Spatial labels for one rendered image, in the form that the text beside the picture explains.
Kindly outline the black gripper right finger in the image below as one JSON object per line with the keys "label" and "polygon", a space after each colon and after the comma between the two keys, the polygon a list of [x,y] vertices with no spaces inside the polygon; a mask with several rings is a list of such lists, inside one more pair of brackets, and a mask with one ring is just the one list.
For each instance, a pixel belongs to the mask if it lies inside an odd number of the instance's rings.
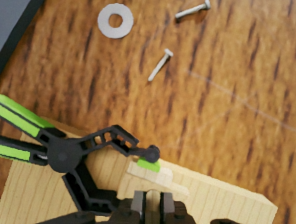
{"label": "black gripper right finger", "polygon": [[[160,192],[159,224],[196,224],[196,222],[194,220],[194,217],[188,214],[186,204],[184,202],[175,201],[175,200],[173,201],[172,192]],[[236,222],[234,220],[230,220],[228,218],[217,218],[217,219],[212,219],[210,221],[210,224],[241,224],[241,223]]]}

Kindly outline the pale wooden board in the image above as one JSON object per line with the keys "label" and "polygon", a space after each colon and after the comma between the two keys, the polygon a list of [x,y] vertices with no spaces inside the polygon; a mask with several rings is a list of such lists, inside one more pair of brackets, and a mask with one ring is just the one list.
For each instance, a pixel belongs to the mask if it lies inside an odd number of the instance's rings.
{"label": "pale wooden board", "polygon": [[[71,137],[89,135],[85,131],[40,116]],[[85,164],[98,189],[117,191],[125,172],[170,187],[171,182],[186,187],[190,198],[188,214],[196,224],[210,224],[215,218],[229,218],[242,224],[272,224],[278,207],[262,195],[188,170],[161,159],[159,173],[137,165],[140,156],[127,158],[111,145],[88,153]],[[127,170],[128,169],[128,170]],[[0,224],[35,224],[77,212],[61,178],[49,164],[39,166],[12,163],[0,200]]]}

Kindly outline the black and green spring clamp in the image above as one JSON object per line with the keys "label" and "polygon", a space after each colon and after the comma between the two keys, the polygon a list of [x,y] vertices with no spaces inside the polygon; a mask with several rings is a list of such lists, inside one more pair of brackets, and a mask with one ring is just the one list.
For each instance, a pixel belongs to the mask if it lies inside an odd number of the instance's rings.
{"label": "black and green spring clamp", "polygon": [[[42,144],[0,135],[0,157],[40,166],[49,164],[54,171],[66,173],[61,178],[78,211],[110,217],[121,201],[116,198],[117,191],[97,188],[85,164],[87,153],[111,145],[125,157],[141,156],[137,163],[140,167],[157,173],[161,169],[159,148],[156,145],[136,147],[140,141],[119,125],[109,126],[82,138],[62,139],[66,133],[4,95],[0,95],[0,119]],[[106,141],[104,134],[107,132],[112,140]],[[118,135],[124,139],[120,141]],[[94,138],[97,136],[102,141],[99,145]],[[92,147],[88,149],[85,141],[89,139]],[[130,148],[125,145],[126,141],[132,145]]]}

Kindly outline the grey flat washer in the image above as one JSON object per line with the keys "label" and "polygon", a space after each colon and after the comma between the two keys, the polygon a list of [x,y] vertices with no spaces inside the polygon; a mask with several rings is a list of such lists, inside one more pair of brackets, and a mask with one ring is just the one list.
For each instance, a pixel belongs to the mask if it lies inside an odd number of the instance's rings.
{"label": "grey flat washer", "polygon": [[[108,20],[111,15],[119,14],[123,18],[123,24],[118,28],[112,28]],[[109,38],[122,38],[127,35],[133,26],[133,16],[129,8],[122,4],[109,4],[99,14],[98,25],[104,35]]]}

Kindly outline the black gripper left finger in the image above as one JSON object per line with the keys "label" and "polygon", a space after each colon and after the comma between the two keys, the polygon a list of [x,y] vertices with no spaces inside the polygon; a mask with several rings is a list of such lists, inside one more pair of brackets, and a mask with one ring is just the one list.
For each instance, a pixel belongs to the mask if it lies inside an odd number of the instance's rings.
{"label": "black gripper left finger", "polygon": [[77,211],[35,224],[145,224],[146,191],[135,190],[133,198],[120,201],[118,209],[108,221],[95,222],[93,213]]}

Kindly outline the small grey nail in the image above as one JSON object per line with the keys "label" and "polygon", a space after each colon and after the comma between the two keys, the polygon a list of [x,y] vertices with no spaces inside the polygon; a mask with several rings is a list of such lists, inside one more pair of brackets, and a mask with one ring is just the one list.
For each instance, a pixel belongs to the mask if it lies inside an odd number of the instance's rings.
{"label": "small grey nail", "polygon": [[190,13],[193,13],[193,12],[195,12],[195,11],[201,10],[201,9],[203,9],[203,8],[207,8],[207,10],[208,10],[208,9],[211,9],[211,6],[210,6],[210,2],[209,2],[209,0],[205,0],[205,4],[202,4],[202,5],[197,6],[197,7],[195,7],[195,8],[189,9],[189,10],[184,11],[184,12],[182,12],[182,13],[176,14],[176,18],[180,18],[180,17],[182,17],[182,16],[185,16],[185,15],[187,15],[187,14],[190,14]]}
{"label": "small grey nail", "polygon": [[159,71],[159,69],[162,67],[162,65],[164,64],[164,62],[167,60],[167,58],[169,56],[172,57],[174,55],[172,52],[170,52],[167,49],[165,49],[164,52],[166,53],[165,56],[162,58],[162,60],[160,61],[160,63],[157,65],[157,67],[155,68],[155,70],[152,72],[152,74],[148,78],[148,81],[152,81],[152,79],[154,78],[154,76],[157,74],[157,72]]}

